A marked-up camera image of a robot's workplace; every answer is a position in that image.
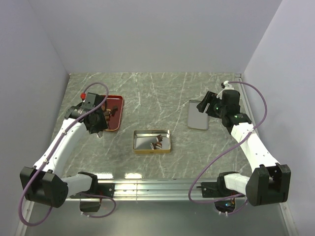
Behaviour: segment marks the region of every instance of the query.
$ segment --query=floor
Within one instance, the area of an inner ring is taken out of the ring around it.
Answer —
[[[244,200],[237,200],[241,205]],[[111,208],[109,202],[102,210]],[[47,206],[35,204],[31,221],[47,213]],[[66,202],[53,209],[48,219],[28,227],[26,236],[288,236],[279,204],[250,206],[240,212],[218,215],[213,204],[179,202],[118,202],[109,217],[89,219],[80,214],[78,202]]]
[[[207,91],[218,92],[221,82],[234,80],[222,73],[85,73],[71,74],[56,123],[61,127],[65,111],[78,104],[80,93],[92,82],[107,84],[110,94],[124,97],[125,105],[119,131],[106,132],[102,138],[88,132],[69,157],[64,176],[79,171],[99,178],[193,178],[223,150],[236,144],[220,120],[211,118],[207,131],[187,127],[189,100],[202,100]],[[105,94],[101,86],[89,91]],[[170,154],[134,154],[134,130],[169,129]],[[241,149],[218,160],[203,177],[238,171],[250,175],[249,163]]]

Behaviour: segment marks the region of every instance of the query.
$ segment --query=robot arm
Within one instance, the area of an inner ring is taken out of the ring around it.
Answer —
[[[78,140],[86,130],[90,134],[98,135],[107,128],[107,122],[101,108],[86,116],[76,123],[70,130],[65,130],[71,123],[82,114],[87,113],[100,104],[104,98],[94,93],[87,93],[85,100],[77,106],[71,107],[63,121],[62,127],[47,151],[34,164],[32,168],[24,167],[20,173],[22,187],[25,188],[30,178],[39,169],[43,162],[47,162],[46,156],[51,152],[61,134],[65,134],[58,148],[54,151],[52,158],[32,182],[31,187],[25,195],[27,200],[45,204],[52,207],[60,207],[66,198],[76,193],[85,191],[93,194],[97,188],[97,176],[85,172],[79,172],[72,177],[60,178],[64,165],[69,158]]]
[[[211,117],[221,118],[222,124],[238,143],[252,132],[240,146],[250,163],[252,175],[246,177],[234,172],[221,173],[219,176],[221,184],[218,184],[218,188],[222,187],[224,182],[223,192],[229,189],[242,193],[253,206],[287,201],[290,168],[287,165],[280,165],[269,153],[254,131],[252,121],[246,114],[240,112],[239,92],[228,82],[224,82],[222,88],[223,91],[219,94],[207,92],[197,108],[203,113],[209,104],[206,113]]]

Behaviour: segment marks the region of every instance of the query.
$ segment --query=white wall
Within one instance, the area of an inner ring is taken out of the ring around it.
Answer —
[[[27,0],[0,6],[0,235],[13,235],[19,173],[48,147],[68,75]]]
[[[302,236],[315,230],[314,9],[315,1],[283,0],[245,70],[245,81],[256,85],[269,105],[262,139],[291,168],[288,201]],[[259,120],[262,103],[254,92],[249,96]]]
[[[281,0],[29,0],[68,72],[243,72]]]

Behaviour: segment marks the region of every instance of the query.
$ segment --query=gold tray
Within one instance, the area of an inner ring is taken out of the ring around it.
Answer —
[[[151,143],[157,142],[162,135],[162,149],[152,149]],[[135,130],[133,132],[133,152],[135,154],[163,154],[171,152],[171,134],[168,129]]]

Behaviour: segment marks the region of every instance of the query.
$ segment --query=marble table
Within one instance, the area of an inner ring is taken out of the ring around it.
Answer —
[[[123,96],[125,104],[120,129],[105,132],[102,138],[87,132],[69,157],[64,177],[79,171],[95,173],[99,178],[115,179],[196,177],[207,163],[236,144],[218,119],[210,118],[207,131],[187,127],[189,100],[202,100],[208,90],[220,91],[220,84],[225,80],[234,80],[234,74],[71,74],[53,136],[61,127],[65,111],[81,101],[80,93],[92,82],[106,83],[110,94]],[[89,91],[105,93],[101,86],[92,87]],[[133,132],[141,129],[169,129],[171,153],[134,154]],[[204,177],[217,177],[219,173],[227,171],[251,174],[249,163],[240,148],[219,159]]]

